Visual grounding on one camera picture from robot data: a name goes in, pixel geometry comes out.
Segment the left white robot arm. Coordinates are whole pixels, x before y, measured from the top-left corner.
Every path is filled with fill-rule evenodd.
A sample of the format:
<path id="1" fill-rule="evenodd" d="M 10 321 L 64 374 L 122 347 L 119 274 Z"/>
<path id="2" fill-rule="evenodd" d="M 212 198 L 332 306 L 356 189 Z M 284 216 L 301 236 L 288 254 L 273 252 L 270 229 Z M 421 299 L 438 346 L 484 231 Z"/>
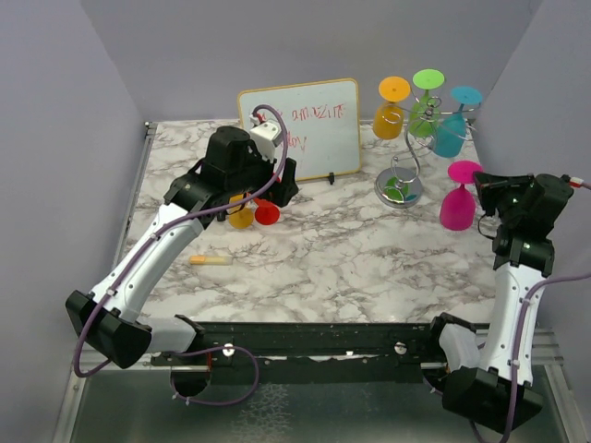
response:
<path id="1" fill-rule="evenodd" d="M 143 320 L 142 308 L 179 254 L 219 213 L 233 207 L 232 197 L 288 204 L 298 191 L 296 161 L 274 158 L 277 146 L 288 146 L 286 135 L 285 126 L 274 120 L 248 131 L 219 127 L 205 157 L 172 182 L 149 229 L 129 253 L 89 293 L 75 291 L 67 298 L 66 311 L 78 334 L 73 358 L 78 376 L 85 344 L 121 368 L 146 353 L 173 353 L 187 365 L 201 358 L 204 342 L 196 323 L 179 315 Z"/>

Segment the red wine glass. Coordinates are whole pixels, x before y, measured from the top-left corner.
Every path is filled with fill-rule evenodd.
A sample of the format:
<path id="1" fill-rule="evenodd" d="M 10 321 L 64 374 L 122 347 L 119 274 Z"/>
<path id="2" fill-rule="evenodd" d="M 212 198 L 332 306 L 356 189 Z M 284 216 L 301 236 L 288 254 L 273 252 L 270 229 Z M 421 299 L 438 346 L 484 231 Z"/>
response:
<path id="1" fill-rule="evenodd" d="M 254 201 L 257 206 L 254 216 L 259 224 L 273 225 L 280 219 L 281 212 L 273 203 L 262 198 L 255 198 Z"/>

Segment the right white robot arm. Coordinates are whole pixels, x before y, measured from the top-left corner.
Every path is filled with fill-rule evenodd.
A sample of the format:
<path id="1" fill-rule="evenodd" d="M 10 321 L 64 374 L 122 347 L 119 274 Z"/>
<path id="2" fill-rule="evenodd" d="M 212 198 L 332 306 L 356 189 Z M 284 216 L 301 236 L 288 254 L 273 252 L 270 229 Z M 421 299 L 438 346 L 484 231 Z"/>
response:
<path id="1" fill-rule="evenodd" d="M 501 222 L 492 242 L 496 295 L 488 335 L 479 346 L 474 325 L 441 314 L 431 323 L 424 349 L 431 359 L 446 360 L 449 369 L 436 383 L 443 408 L 507 437 L 542 408 L 532 389 L 532 345 L 554 265 L 548 236 L 573 185 L 568 175 L 473 177 L 482 209 Z"/>

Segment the yellow wine glass front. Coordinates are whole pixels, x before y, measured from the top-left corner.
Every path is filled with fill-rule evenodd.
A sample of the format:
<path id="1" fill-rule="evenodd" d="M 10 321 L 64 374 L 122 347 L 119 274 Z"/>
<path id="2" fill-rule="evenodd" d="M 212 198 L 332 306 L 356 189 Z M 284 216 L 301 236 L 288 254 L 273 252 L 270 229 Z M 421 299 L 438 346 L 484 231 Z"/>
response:
<path id="1" fill-rule="evenodd" d="M 247 203 L 232 207 L 227 212 L 228 221 L 235 229 L 246 229 L 254 221 L 254 212 Z"/>

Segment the pink wine glass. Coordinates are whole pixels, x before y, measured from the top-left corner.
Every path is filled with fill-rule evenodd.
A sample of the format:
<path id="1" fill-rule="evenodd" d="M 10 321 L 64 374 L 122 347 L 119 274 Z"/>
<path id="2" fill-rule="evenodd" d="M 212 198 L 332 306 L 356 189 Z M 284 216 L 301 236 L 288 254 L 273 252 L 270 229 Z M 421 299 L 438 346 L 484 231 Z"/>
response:
<path id="1" fill-rule="evenodd" d="M 440 224 L 451 231 L 467 230 L 476 214 L 476 202 L 466 188 L 475 182 L 474 173 L 482 171 L 477 162 L 468 160 L 453 162 L 448 168 L 449 178 L 458 186 L 448 193 L 441 203 Z"/>

